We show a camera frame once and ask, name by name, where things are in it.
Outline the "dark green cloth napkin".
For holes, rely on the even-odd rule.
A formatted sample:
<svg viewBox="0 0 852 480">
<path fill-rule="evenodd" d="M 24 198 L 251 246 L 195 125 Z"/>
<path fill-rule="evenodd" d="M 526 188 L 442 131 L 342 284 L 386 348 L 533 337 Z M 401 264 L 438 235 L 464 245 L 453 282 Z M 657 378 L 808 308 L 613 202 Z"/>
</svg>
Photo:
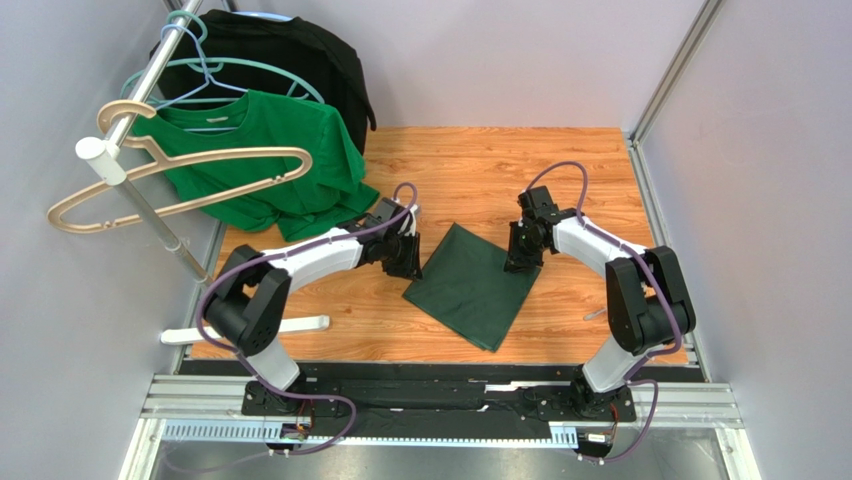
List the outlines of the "dark green cloth napkin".
<svg viewBox="0 0 852 480">
<path fill-rule="evenodd" d="M 455 223 L 403 298 L 476 347 L 497 351 L 540 270 L 506 272 L 507 252 Z"/>
</svg>

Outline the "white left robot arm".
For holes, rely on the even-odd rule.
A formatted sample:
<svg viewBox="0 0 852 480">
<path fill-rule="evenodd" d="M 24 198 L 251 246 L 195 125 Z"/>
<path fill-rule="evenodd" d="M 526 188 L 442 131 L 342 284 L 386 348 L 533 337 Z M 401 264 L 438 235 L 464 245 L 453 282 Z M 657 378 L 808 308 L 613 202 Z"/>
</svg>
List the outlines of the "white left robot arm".
<svg viewBox="0 0 852 480">
<path fill-rule="evenodd" d="M 196 325 L 207 321 L 269 390 L 285 391 L 300 374 L 278 339 L 289 295 L 375 262 L 389 276 L 421 279 L 420 235 L 390 227 L 355 233 L 334 228 L 312 241 L 267 252 L 242 245 L 200 299 Z"/>
</svg>

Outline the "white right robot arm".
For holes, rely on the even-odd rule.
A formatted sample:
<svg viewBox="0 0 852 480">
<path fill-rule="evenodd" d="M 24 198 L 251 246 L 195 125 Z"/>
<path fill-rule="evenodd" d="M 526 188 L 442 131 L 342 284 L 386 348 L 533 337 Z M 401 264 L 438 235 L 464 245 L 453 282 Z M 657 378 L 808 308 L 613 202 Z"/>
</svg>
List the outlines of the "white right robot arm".
<svg viewBox="0 0 852 480">
<path fill-rule="evenodd" d="M 605 280 L 610 336 L 581 368 L 591 391 L 615 390 L 650 359 L 681 350 L 694 312 L 671 248 L 628 242 L 585 216 L 526 219 L 510 224 L 504 269 L 538 269 L 545 251 L 573 257 Z"/>
</svg>

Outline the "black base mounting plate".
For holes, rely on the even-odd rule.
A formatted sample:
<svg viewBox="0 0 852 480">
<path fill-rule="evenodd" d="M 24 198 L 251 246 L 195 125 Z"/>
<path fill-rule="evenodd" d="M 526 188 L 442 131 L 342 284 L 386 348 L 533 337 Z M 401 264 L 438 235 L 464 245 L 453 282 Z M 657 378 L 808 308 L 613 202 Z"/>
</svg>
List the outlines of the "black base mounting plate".
<svg viewBox="0 0 852 480">
<path fill-rule="evenodd" d="M 312 396 L 337 395 L 355 403 L 359 416 L 366 411 L 511 411 L 544 421 L 633 422 L 638 419 L 631 395 L 621 392 L 604 404 L 594 417 L 578 416 L 569 404 L 567 385 L 512 386 L 484 382 L 439 380 L 330 380 L 297 381 L 290 393 Z M 345 417 L 345 404 L 327 399 L 303 400 L 270 393 L 259 381 L 250 381 L 244 390 L 241 413 L 249 416 L 307 414 L 313 406 L 317 417 Z"/>
</svg>

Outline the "teal plastic hanger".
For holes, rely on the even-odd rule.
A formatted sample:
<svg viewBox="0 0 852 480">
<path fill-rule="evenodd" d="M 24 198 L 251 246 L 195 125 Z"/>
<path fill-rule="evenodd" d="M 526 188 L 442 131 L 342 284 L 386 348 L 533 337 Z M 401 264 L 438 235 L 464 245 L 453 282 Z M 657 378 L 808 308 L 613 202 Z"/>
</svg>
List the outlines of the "teal plastic hanger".
<svg viewBox="0 0 852 480">
<path fill-rule="evenodd" d="M 167 17 L 168 23 L 167 24 L 173 23 L 173 20 L 175 18 L 185 18 L 190 23 L 195 22 L 200 28 L 200 35 L 197 36 L 198 39 L 201 40 L 202 43 L 203 43 L 203 41 L 207 38 L 207 35 L 208 35 L 207 26 L 197 15 L 192 14 L 192 13 L 185 11 L 185 10 L 175 10 L 175 11 L 172 11 L 168 15 L 168 17 Z M 208 57 L 206 54 L 205 54 L 205 57 L 206 57 L 208 65 L 211 67 L 211 70 L 214 72 L 214 75 L 216 73 L 219 73 L 224 68 L 225 65 L 239 66 L 239 67 L 242 68 L 241 73 L 246 73 L 249 68 L 265 71 L 265 72 L 268 72 L 270 74 L 285 78 L 285 79 L 290 81 L 290 86 L 288 87 L 287 91 L 284 93 L 284 96 L 296 98 L 296 99 L 301 99 L 301 100 L 306 100 L 308 98 L 312 98 L 314 101 L 316 101 L 320 104 L 325 104 L 325 99 L 320 94 L 320 92 L 318 90 L 316 90 L 306 80 L 304 80 L 301 77 L 294 75 L 294 74 L 292 74 L 292 73 L 290 73 L 290 72 L 288 72 L 284 69 L 280 69 L 278 67 L 274 67 L 274 66 L 262 63 L 262 62 L 257 62 L 257 61 L 252 61 L 252 60 L 244 60 L 244 59 L 230 58 L 230 57 Z M 243 85 L 235 85 L 235 86 L 245 88 L 245 89 L 247 89 L 247 92 L 251 89 L 262 91 L 262 88 L 259 87 L 260 83 L 259 83 L 258 80 L 247 80 L 247 82 L 249 83 L 247 88 L 245 88 Z M 198 95 L 196 95 L 196 98 L 202 98 L 202 97 L 214 97 L 214 96 L 209 95 L 209 96 L 198 97 Z M 229 94 L 227 97 L 236 97 L 236 92 L 233 92 L 233 94 Z M 154 103 L 158 100 L 168 100 L 168 99 L 154 98 L 153 100 L 149 100 L 149 103 L 154 105 Z"/>
</svg>

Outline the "black t-shirt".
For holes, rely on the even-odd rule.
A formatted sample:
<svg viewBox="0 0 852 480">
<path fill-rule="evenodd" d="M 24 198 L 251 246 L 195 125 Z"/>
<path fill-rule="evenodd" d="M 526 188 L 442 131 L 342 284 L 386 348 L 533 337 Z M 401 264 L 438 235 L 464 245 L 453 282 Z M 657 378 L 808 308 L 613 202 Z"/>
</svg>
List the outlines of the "black t-shirt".
<svg viewBox="0 0 852 480">
<path fill-rule="evenodd" d="M 293 17 L 289 21 L 258 18 L 223 10 L 210 10 L 200 19 L 208 29 L 202 48 L 208 57 L 230 57 L 262 62 L 284 69 L 312 85 L 328 104 L 339 112 L 349 136 L 364 153 L 368 128 L 375 131 L 377 120 L 357 51 L 334 33 Z M 265 71 L 249 68 L 241 73 L 236 65 L 225 65 L 215 74 L 219 81 L 248 87 L 258 80 L 262 91 L 284 95 L 290 81 Z M 166 99 L 198 86 L 201 76 L 187 66 L 168 68 L 158 86 Z"/>
</svg>

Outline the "aluminium frame rail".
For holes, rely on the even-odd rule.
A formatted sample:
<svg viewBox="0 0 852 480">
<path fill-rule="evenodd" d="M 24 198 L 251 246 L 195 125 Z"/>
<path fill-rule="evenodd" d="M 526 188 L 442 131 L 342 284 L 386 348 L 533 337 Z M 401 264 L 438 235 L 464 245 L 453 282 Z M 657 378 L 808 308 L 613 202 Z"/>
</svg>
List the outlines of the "aluminium frame rail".
<svg viewBox="0 0 852 480">
<path fill-rule="evenodd" d="M 366 411 L 359 416 L 348 398 L 312 396 L 345 404 L 345 417 L 249 416 L 241 413 L 245 386 L 241 376 L 158 376 L 143 404 L 146 419 L 165 421 L 170 440 L 238 441 L 315 445 L 334 439 L 343 445 L 440 447 L 573 448 L 587 434 L 640 429 L 739 429 L 743 421 L 731 389 L 724 384 L 671 383 L 635 385 L 628 391 L 638 419 L 633 422 L 544 421 L 511 411 Z M 567 385 L 565 382 L 510 382 L 489 385 Z"/>
</svg>

